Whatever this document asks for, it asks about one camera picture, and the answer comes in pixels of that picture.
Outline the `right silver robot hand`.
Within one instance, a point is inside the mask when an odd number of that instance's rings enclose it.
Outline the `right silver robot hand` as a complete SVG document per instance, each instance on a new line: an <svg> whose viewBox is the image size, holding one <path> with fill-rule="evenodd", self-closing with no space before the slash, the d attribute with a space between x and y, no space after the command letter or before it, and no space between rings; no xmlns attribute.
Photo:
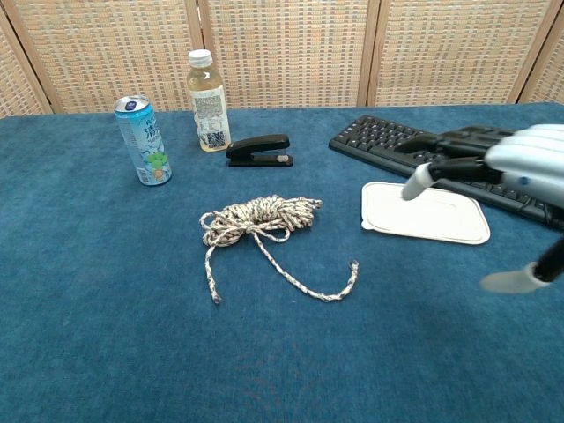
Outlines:
<svg viewBox="0 0 564 423"><path fill-rule="evenodd" d="M439 180L502 183L546 204L563 206L563 126L536 124L518 130L484 152L448 158L416 167L401 197L413 200ZM563 272L563 240L519 271L504 271L481 279L494 293L530 293L548 287Z"/></svg>

